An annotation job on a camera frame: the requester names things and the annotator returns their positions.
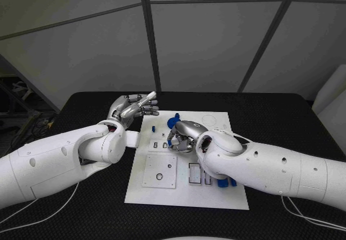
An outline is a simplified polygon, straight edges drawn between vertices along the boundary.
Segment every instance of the silver robotic hand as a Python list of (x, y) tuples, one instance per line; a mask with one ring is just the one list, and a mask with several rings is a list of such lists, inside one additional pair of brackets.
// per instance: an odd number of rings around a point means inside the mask
[(0, 158), (0, 209), (57, 193), (119, 161), (125, 147), (140, 144), (140, 133), (125, 131), (134, 117), (158, 115), (154, 98), (155, 92), (121, 96), (106, 120), (33, 141)]
[[(196, 129), (205, 127), (194, 122), (177, 122), (171, 135), (174, 133), (180, 139), (187, 137), (199, 164), (213, 178), (229, 176), (239, 184), (268, 194), (308, 199), (346, 211), (344, 162), (246, 138), (249, 143), (241, 144), (233, 137), (239, 135), (219, 128), (202, 133)], [(183, 140), (171, 149), (179, 151), (181, 143)]]

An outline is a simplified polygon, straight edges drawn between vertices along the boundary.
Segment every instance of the black tabletop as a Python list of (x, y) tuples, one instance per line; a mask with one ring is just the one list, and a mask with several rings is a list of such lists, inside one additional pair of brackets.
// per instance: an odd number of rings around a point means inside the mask
[[(53, 123), (50, 135), (96, 124), (114, 100), (137, 92), (79, 92), (72, 95)], [(232, 131), (255, 142), (304, 154), (346, 160), (344, 154), (297, 94), (157, 93), (161, 110), (228, 112)], [(140, 131), (141, 118), (128, 130)], [(0, 234), (0, 239), (164, 239), (213, 236), (236, 240), (346, 239), (346, 232), (327, 229), (292, 216), (281, 198), (245, 187), (249, 210), (124, 203), (135, 150), (127, 149), (117, 164), (79, 183), (62, 211), (43, 223)], [(0, 225), (0, 230), (44, 219), (65, 204), (72, 186), (42, 198)], [(346, 226), (346, 212), (294, 198), (308, 217)], [(27, 203), (0, 210), (0, 221)]]

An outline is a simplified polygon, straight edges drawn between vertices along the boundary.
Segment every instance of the white board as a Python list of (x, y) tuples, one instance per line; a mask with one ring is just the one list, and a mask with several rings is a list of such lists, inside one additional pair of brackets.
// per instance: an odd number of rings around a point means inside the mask
[[(197, 163), (196, 152), (176, 153), (163, 148), (161, 143), (167, 139), (170, 129), (167, 120), (179, 113), (180, 120), (189, 120), (203, 124), (210, 130), (216, 127), (230, 130), (229, 116), (226, 112), (206, 111), (158, 111), (158, 116), (144, 116), (140, 129), (140, 144), (135, 150), (131, 176), (127, 186), (124, 202), (128, 204), (168, 205), (184, 207), (202, 207), (217, 209), (249, 210), (245, 189), (242, 185), (220, 188), (217, 180), (210, 178), (210, 185), (189, 183), (189, 163)], [(176, 186), (174, 188), (143, 187), (144, 169), (148, 155), (176, 157)]]

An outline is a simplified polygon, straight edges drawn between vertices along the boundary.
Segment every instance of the blue object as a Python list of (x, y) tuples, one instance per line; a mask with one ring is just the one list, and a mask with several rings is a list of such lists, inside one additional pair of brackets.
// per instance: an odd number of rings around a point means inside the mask
[(228, 186), (229, 186), (229, 179), (228, 178), (222, 180), (217, 179), (217, 187), (226, 188)]
[(230, 178), (230, 185), (232, 187), (236, 187), (236, 181)]
[(174, 117), (171, 117), (167, 120), (167, 127), (171, 129), (179, 121), (180, 121), (180, 116), (179, 116), (179, 113), (176, 113)]

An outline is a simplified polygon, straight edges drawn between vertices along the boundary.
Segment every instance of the gray wall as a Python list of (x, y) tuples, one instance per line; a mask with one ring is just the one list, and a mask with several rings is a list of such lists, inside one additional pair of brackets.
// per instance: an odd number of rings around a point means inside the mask
[[(0, 54), (59, 109), (76, 92), (155, 90), (155, 59), (163, 91), (236, 92), (261, 46), (265, 51), (243, 92), (298, 93), (308, 100), (346, 63), (346, 4), (328, 0), (292, 2), (277, 29), (281, 1), (153, 0), (155, 41), (141, 6), (20, 33), (140, 2), (3, 4)], [(268, 31), (274, 35), (265, 49)]]

